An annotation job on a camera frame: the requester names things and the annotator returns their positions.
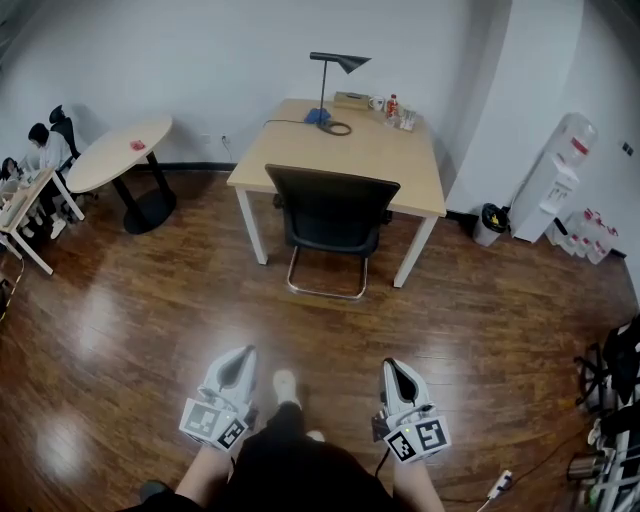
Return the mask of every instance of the desk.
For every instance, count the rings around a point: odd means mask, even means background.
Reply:
[[[110,181],[127,206],[125,229],[134,235],[147,233],[160,226],[176,207],[176,196],[158,168],[153,148],[169,133],[170,116],[146,121],[121,130],[113,130],[100,137],[73,164],[67,186],[72,192],[88,192]],[[131,142],[141,140],[145,148],[135,151]],[[134,200],[120,175],[131,169],[141,158],[147,157],[158,189]]]
[[[71,194],[69,194],[69,191],[62,184],[62,181],[60,181],[60,178],[55,173],[54,169],[43,169],[42,171],[40,171],[35,181],[29,188],[19,189],[18,192],[16,192],[16,196],[18,194],[25,194],[27,198],[22,203],[22,206],[15,214],[11,222],[7,226],[0,226],[0,232],[10,234],[15,239],[15,241],[18,242],[18,245],[20,245],[20,247],[22,247],[38,265],[40,265],[42,270],[51,275],[53,274],[53,269],[49,265],[47,265],[42,260],[42,258],[40,258],[40,256],[36,254],[36,252],[29,246],[29,244],[27,244],[24,238],[22,238],[20,233],[18,233],[20,221],[27,214],[33,202],[38,198],[40,192],[42,192],[42,189],[46,186],[47,183],[49,183],[49,180],[53,180],[53,182],[56,184],[56,187],[58,187],[58,190],[62,194],[62,197],[64,197],[65,201],[69,204],[69,207],[71,208],[71,210],[73,210],[73,213],[76,214],[76,217],[78,217],[78,219],[80,220],[84,220],[82,211],[80,210],[80,208],[78,208],[78,205],[71,198]],[[2,242],[11,253],[17,256],[18,259],[22,259],[22,255],[18,251],[16,251],[16,249],[9,243],[9,241],[3,234],[0,234],[0,242]]]
[[[313,100],[287,99],[271,119],[302,121],[307,112],[317,106],[317,101]],[[419,118],[413,132],[401,131],[385,126],[384,115],[380,112],[331,108],[331,103],[328,106],[337,120],[351,126],[350,135],[332,136],[313,125],[268,123],[227,180],[228,185],[236,188],[256,258],[266,265],[267,254],[247,192],[276,193],[264,169],[266,164],[396,181],[401,188],[389,209],[422,218],[393,281],[393,285],[400,288],[420,256],[436,220],[446,215],[427,126]]]

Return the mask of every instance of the black lamp shade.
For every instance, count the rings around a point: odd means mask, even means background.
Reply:
[[[356,57],[355,55],[340,55],[339,53],[321,53],[311,52],[309,54],[311,60],[323,60],[328,62],[337,62],[344,69],[347,75],[354,69],[358,69],[365,62],[371,60],[370,57]]]

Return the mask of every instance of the black table base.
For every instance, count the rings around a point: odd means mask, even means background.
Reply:
[[[147,155],[147,160],[158,182],[156,190],[151,190],[136,200],[119,177],[112,181],[127,206],[127,213],[123,220],[124,229],[132,235],[141,235],[157,228],[167,220],[176,207],[176,195],[169,188],[162,171],[158,169],[158,161],[153,152]]]

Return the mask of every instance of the white desk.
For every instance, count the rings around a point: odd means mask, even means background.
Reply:
[[[288,99],[282,102],[272,119],[302,121],[309,110],[317,106],[317,101]],[[256,258],[266,265],[267,253],[247,192],[276,193],[265,171],[266,164],[395,181],[401,188],[389,209],[422,218],[393,282],[399,288],[420,256],[436,220],[446,215],[427,126],[419,118],[410,133],[385,126],[384,117],[379,112],[332,108],[331,103],[327,107],[332,118],[351,126],[353,132],[350,135],[336,137],[314,125],[268,123],[227,180],[228,185],[236,188]]]
[[[55,171],[53,169],[43,169],[42,171],[40,171],[40,174],[38,174],[35,181],[29,188],[21,189],[16,192],[16,194],[14,195],[14,199],[16,199],[19,195],[26,195],[27,198],[22,203],[22,206],[20,206],[20,209],[15,214],[11,222],[6,226],[0,226],[0,232],[10,234],[15,239],[15,241],[18,242],[18,245],[20,245],[20,247],[22,247],[38,265],[40,265],[42,270],[51,275],[53,274],[53,269],[49,265],[47,265],[44,260],[40,258],[40,256],[36,254],[36,252],[29,246],[29,244],[27,244],[25,239],[22,238],[20,233],[18,233],[20,221],[27,214],[33,202],[38,198],[40,192],[42,192],[42,189],[46,186],[47,183],[49,183],[49,180],[53,180],[53,182],[56,184],[56,187],[58,187],[58,190],[62,194],[62,197],[64,197],[65,201],[69,204],[69,207],[71,208],[73,213],[76,214],[76,217],[78,217],[78,219],[80,220],[84,220],[84,214],[82,213],[80,208],[78,208],[78,205],[75,203],[75,201],[71,198],[71,194],[69,194],[69,191],[62,184],[62,181],[60,181],[60,178],[55,173]],[[22,255],[18,251],[16,251],[16,249],[9,243],[4,234],[1,233],[0,242],[2,242],[2,244],[4,244],[11,253],[17,256],[18,259],[22,259]]]

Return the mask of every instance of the person sitting at desk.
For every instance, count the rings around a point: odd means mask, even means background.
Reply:
[[[65,183],[64,176],[61,172],[71,166],[71,149],[64,137],[56,132],[50,132],[45,125],[37,123],[33,125],[29,131],[29,140],[35,144],[40,153],[40,170],[53,168],[60,176],[62,183]],[[53,198],[58,197],[60,191],[52,181],[40,192],[40,203],[44,212],[51,217],[53,228],[51,231],[51,239],[58,237],[60,232],[66,227],[67,223],[58,216]]]
[[[20,181],[24,174],[24,171],[18,166],[18,162],[13,158],[5,158],[4,162],[2,162],[2,170],[0,170],[0,189],[3,189],[9,180]],[[38,226],[44,224],[42,217],[40,217],[38,206],[38,202],[34,202],[27,212],[27,215],[25,215],[20,222],[20,230],[27,238],[33,238],[35,235],[33,230],[28,226],[29,218],[34,219]]]

